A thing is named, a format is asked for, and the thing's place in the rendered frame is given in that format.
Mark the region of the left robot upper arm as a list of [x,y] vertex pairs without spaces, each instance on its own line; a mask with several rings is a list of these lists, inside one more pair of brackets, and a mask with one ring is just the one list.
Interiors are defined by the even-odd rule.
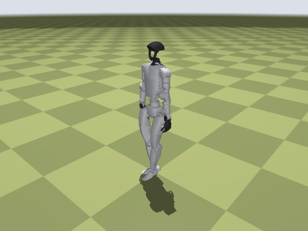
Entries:
[[159,69],[159,75],[162,79],[162,88],[163,88],[163,92],[160,93],[160,99],[166,100],[165,95],[169,93],[170,89],[171,71],[167,68],[162,67]]

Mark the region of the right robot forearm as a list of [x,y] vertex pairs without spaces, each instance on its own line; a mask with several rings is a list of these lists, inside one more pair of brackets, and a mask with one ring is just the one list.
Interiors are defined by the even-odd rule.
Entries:
[[143,107],[146,105],[145,100],[146,100],[146,92],[140,89],[139,104],[142,103]]

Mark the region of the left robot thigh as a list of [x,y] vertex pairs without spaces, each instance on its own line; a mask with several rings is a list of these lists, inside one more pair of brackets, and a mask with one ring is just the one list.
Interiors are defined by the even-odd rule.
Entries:
[[160,139],[162,136],[162,126],[164,126],[164,114],[162,112],[157,112],[156,117],[153,120],[152,127],[151,127],[151,133],[150,133],[150,143],[151,148],[154,149],[154,151],[157,150],[158,145],[160,145]]

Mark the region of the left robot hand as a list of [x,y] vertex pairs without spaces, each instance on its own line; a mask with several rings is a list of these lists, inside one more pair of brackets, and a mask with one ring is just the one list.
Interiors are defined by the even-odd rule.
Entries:
[[171,129],[171,122],[170,122],[171,119],[167,120],[167,116],[165,115],[164,116],[164,121],[165,121],[164,126],[161,129],[161,131],[164,129],[163,133],[167,132],[169,129]]

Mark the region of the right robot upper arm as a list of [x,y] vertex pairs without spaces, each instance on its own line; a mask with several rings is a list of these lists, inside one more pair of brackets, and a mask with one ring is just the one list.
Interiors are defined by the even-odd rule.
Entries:
[[141,90],[143,90],[143,91],[145,91],[145,81],[144,81],[144,69],[145,69],[145,65],[146,65],[146,64],[143,64],[143,65],[141,66],[141,69],[142,69],[142,80],[143,80],[143,82],[139,85],[139,88],[140,88]]

